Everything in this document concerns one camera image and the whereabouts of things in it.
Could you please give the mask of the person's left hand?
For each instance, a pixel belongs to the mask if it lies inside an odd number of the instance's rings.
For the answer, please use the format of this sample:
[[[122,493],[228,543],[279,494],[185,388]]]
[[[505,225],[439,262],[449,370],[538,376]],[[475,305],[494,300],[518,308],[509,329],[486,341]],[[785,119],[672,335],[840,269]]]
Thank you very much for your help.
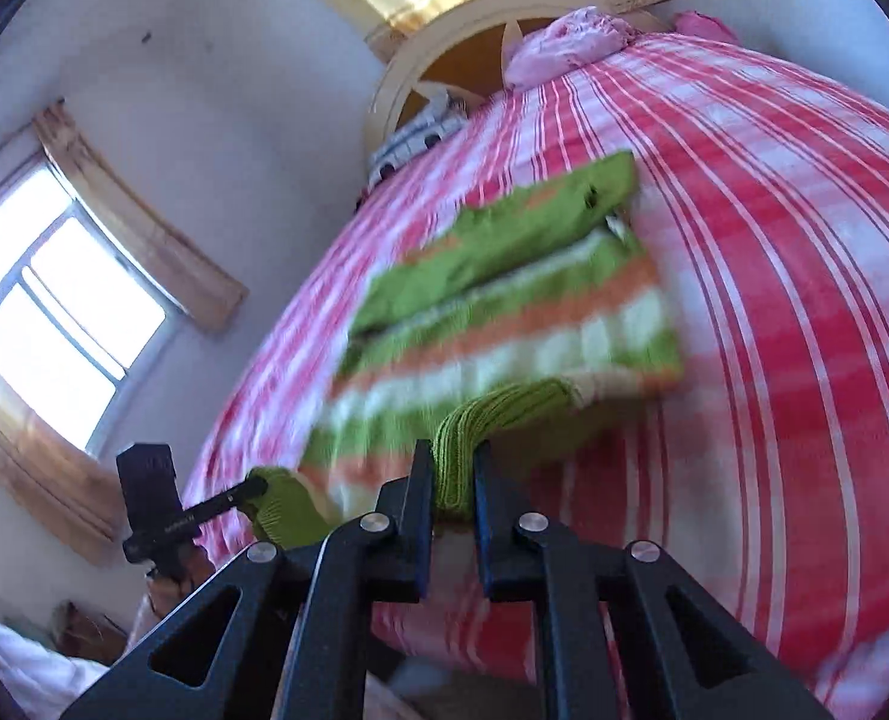
[[[182,557],[182,569],[184,577],[181,580],[164,577],[163,574],[153,574],[148,580],[149,609],[158,619],[164,619],[176,610],[188,595],[192,595],[215,574],[215,566],[208,553],[197,544],[193,544]]]

